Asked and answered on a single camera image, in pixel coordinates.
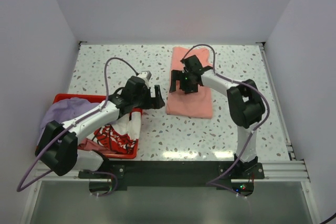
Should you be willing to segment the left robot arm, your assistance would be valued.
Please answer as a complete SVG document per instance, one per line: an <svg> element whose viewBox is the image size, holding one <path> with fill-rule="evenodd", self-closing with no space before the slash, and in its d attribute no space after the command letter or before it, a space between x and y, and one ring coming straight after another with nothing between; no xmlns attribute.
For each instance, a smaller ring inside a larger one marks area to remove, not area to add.
<svg viewBox="0 0 336 224"><path fill-rule="evenodd" d="M125 86L107 96L88 112L66 122L49 122L36 149L36 158L49 169L63 176L71 170L90 170L97 178L108 174L109 165L96 151L83 151L78 144L98 128L129 114L134 108L160 109L165 102L159 85L151 96L149 78L130 77Z"/></svg>

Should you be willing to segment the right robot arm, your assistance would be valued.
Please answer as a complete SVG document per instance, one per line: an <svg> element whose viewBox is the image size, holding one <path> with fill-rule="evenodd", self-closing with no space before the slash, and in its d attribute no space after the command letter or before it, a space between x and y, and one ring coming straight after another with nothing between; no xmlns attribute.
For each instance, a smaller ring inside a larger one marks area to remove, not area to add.
<svg viewBox="0 0 336 224"><path fill-rule="evenodd" d="M185 94L197 93L208 87L227 97L232 121L237 126L237 149L234 161L218 179L230 174L246 178L258 163L256 151L257 129L269 117L269 104L252 79L236 81L216 73L211 66L202 66L196 55L182 59L182 70L171 71L169 93L178 89Z"/></svg>

